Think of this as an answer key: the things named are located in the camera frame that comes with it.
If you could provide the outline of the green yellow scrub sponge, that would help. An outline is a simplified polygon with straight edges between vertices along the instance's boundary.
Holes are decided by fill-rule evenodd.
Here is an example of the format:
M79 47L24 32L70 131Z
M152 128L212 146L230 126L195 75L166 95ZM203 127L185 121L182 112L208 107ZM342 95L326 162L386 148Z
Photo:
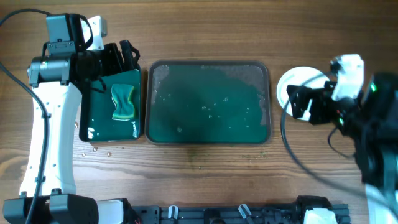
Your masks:
M135 106L132 102L134 86L114 84L111 87L111 97L115 105L112 118L118 121L129 121L135 117Z

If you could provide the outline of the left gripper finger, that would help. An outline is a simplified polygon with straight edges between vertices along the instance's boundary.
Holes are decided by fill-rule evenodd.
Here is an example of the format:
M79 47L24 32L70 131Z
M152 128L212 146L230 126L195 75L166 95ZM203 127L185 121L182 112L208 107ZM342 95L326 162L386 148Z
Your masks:
M123 71L123 58L116 43L107 45L107 63L109 73L121 73Z
M139 51L132 46L130 41L128 40L122 40L119 42L121 46L121 54L124 59L123 67L124 71L130 71L130 70L135 70L139 69L139 58L140 58L140 53Z

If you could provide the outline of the white plate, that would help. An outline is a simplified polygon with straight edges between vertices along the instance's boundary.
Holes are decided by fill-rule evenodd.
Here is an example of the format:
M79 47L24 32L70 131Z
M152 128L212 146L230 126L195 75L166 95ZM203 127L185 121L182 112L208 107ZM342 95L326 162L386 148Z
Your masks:
M276 89L277 99L281 108L284 108L286 102L289 100L287 92L288 85L300 86L303 82L320 74L323 76L305 85L312 89L323 88L325 82L330 79L320 70L313 67L295 67L285 72L280 78Z

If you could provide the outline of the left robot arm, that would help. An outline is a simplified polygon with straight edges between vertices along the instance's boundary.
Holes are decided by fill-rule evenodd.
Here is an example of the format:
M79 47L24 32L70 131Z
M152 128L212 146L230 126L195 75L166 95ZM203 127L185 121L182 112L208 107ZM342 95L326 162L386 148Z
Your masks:
M9 223L141 223L125 199L76 193L75 122L83 141L135 140L141 134L139 51L128 40L105 44L107 23L80 14L47 14L49 39L28 67L34 101L29 160Z

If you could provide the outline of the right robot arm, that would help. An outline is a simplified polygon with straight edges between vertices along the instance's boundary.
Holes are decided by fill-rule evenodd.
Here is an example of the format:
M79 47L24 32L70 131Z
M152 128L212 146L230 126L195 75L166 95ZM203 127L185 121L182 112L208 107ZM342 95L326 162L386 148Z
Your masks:
M288 85L286 106L295 119L309 109L312 125L334 123L354 141L370 223L397 223L397 76L377 73L362 85L362 75L343 74L322 88Z

